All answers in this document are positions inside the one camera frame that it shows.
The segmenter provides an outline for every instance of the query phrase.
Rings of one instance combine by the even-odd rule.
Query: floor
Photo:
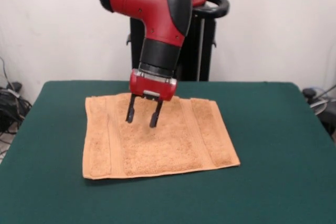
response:
[[[6,151],[9,149],[10,147],[10,144],[12,143],[14,139],[14,136],[13,135],[10,135],[10,134],[2,134],[1,135],[1,140],[3,141],[0,141],[0,153]],[[3,153],[0,155],[0,164],[3,160],[3,158],[6,156],[6,153]]]

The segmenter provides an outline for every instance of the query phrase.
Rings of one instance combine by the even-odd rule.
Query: metal rod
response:
[[[320,94],[319,96],[315,97],[314,100],[319,99],[320,97],[324,96],[325,94],[328,94],[330,91],[332,91],[333,89],[336,88],[336,84],[334,86],[332,86],[330,89],[328,89],[327,91],[323,92],[322,94]]]
[[[201,76],[201,64],[202,64],[202,51],[203,51],[203,39],[204,39],[204,26],[205,19],[201,20],[201,32],[199,35],[199,46],[198,46],[198,64],[197,64],[197,81]]]

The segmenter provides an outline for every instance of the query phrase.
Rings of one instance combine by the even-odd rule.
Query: black cable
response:
[[[2,61],[2,69],[3,69],[3,72],[4,72],[4,76],[5,76],[5,78],[6,78],[6,80],[7,80],[7,82],[8,82],[8,84],[13,88],[13,90],[14,90],[14,87],[13,87],[13,85],[10,83],[10,81],[8,80],[8,77],[7,77],[7,73],[6,73],[6,67],[5,67],[5,61],[4,61],[4,59],[0,56],[0,60]]]
[[[0,132],[15,135],[32,105],[15,92],[7,77],[5,61],[2,57],[0,57],[0,60],[3,63],[4,76],[8,82],[7,87],[12,87],[8,89],[0,88]],[[16,130],[14,132],[9,131],[14,123],[16,123]]]

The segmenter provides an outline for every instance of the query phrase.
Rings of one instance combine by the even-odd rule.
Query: green tablecloth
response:
[[[336,223],[336,148],[290,83],[180,83],[216,100],[240,167],[82,178],[85,97],[127,82],[49,82],[0,165],[0,223]]]

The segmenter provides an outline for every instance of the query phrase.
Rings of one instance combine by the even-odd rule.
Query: black handle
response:
[[[200,18],[221,18],[228,14],[230,3],[228,0],[207,0],[214,3],[216,7],[200,6],[193,9],[193,13]]]

